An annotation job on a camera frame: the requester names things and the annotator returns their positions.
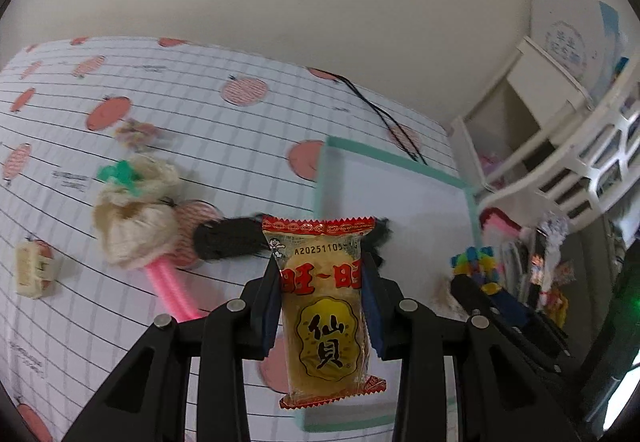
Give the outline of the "pink plastic hair clip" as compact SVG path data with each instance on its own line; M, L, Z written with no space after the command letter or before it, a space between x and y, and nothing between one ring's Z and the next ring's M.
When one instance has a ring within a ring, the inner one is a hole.
M176 275L174 264L166 256L148 263L144 272L167 313L178 323L199 320L204 316Z

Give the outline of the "yellow red rice cracker packet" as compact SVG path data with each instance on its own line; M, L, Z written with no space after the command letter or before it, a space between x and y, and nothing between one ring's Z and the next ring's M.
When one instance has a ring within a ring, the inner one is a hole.
M288 220L265 216L262 232L280 271L288 394L284 410L386 390L369 374L362 308L361 240L371 217Z

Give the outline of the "cream lace scrunchie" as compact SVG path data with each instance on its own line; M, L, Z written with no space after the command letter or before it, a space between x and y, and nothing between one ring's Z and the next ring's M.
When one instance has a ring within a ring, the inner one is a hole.
M93 227L105 260L121 269L140 269L168 254L179 238L172 203L180 190L177 168L150 155L124 159L140 174L140 194L101 182L92 210Z

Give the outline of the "cream plastic claw clip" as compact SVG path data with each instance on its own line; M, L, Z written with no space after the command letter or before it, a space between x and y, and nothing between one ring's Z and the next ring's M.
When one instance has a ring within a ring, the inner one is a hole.
M55 279L51 247L42 240L25 240L15 254L15 290L23 297L39 299Z

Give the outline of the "black toy car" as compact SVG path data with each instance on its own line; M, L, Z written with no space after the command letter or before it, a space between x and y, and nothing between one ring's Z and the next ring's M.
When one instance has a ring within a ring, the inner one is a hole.
M378 268L384 263L378 250L390 239L390 234L388 220L376 219L373 230L361 242ZM192 243L198 258L205 261L254 256L270 249L262 232L261 214L201 223L192 234Z

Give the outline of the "white box with green rim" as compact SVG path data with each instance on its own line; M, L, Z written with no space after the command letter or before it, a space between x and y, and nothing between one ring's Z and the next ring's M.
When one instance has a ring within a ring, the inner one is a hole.
M330 136L317 172L318 219L372 216L388 219L390 239L379 252L382 277L394 280L405 297L437 315L464 321L468 314L448 294L450 260L480 246L480 226L464 182L386 150ZM383 362L370 350L370 374L387 390L326 406L296 410L299 427L314 436L347 431L356 438L393 425L401 362Z

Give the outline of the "white plastic shelf rack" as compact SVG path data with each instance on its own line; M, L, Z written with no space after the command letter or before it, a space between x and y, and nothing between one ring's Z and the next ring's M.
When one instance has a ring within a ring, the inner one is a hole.
M579 231L607 212L639 180L639 55L631 54L600 102L558 61L524 38L484 91L507 82L538 124L537 131L484 173L468 124L449 133L459 172L478 208L498 208L521 224L547 211Z

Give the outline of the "pastel multicolour yarn scrunchie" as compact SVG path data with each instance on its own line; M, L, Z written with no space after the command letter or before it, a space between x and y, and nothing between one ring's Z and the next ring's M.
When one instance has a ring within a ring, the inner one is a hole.
M143 150L160 136L160 129L149 122L127 119L114 130L114 139L126 150Z

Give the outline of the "white paper certificate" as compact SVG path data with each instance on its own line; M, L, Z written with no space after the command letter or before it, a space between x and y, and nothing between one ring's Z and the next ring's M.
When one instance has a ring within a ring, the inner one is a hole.
M530 0L530 38L599 102L620 60L620 16L599 0Z

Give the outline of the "pomegranate print grid tablecloth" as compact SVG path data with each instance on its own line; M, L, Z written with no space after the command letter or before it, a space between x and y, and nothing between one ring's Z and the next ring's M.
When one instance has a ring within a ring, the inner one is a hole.
M457 166L445 130L384 96L320 72L171 38L82 37L34 44L1 71L1 381L60 440L163 307L140 271L109 266L92 206L99 168L126 148L127 119L160 129L181 198L226 217L314 211L314 163L296 146L327 136ZM15 247L42 240L55 279L15 290Z

